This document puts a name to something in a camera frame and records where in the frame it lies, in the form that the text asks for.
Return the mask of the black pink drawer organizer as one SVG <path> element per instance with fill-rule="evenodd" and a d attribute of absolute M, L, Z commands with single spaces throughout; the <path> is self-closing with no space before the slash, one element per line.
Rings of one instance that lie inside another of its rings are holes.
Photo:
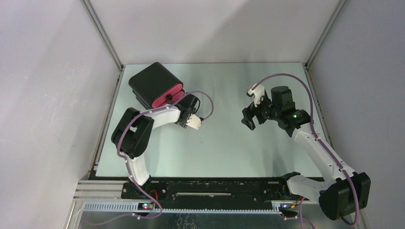
<path fill-rule="evenodd" d="M 136 99 L 146 109 L 164 92 L 178 83 L 182 83 L 160 62 L 155 62 L 129 79 L 129 86 Z"/>

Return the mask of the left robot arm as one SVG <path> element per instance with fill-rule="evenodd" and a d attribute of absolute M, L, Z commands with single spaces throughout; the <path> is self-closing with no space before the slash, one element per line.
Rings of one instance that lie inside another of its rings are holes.
<path fill-rule="evenodd" d="M 134 184 L 132 192 L 138 198 L 147 198 L 151 192 L 150 173 L 146 168 L 144 152 L 147 149 L 151 132 L 166 124 L 177 124 L 183 128 L 196 130 L 202 125 L 195 114 L 199 108 L 199 99 L 188 94 L 173 104 L 139 111 L 128 108 L 122 115 L 111 136 L 111 142 L 117 149 L 117 155 L 125 160 L 129 178 Z"/>

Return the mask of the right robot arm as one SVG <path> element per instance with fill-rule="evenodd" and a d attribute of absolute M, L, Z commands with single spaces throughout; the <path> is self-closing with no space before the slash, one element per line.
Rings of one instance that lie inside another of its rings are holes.
<path fill-rule="evenodd" d="M 247 95 L 254 100 L 242 110 L 244 117 L 241 122 L 254 130 L 254 118 L 260 124 L 267 120 L 276 121 L 289 137 L 303 147 L 323 177 L 320 182 L 298 172 L 286 174 L 283 176 L 286 181 L 277 187 L 281 198 L 291 199 L 299 195 L 314 201 L 331 220 L 367 207 L 370 177 L 364 172 L 355 172 L 322 140 L 310 115 L 295 108 L 292 91 L 287 86 L 272 88 L 271 97 L 268 97 L 262 85 L 254 84 Z"/>

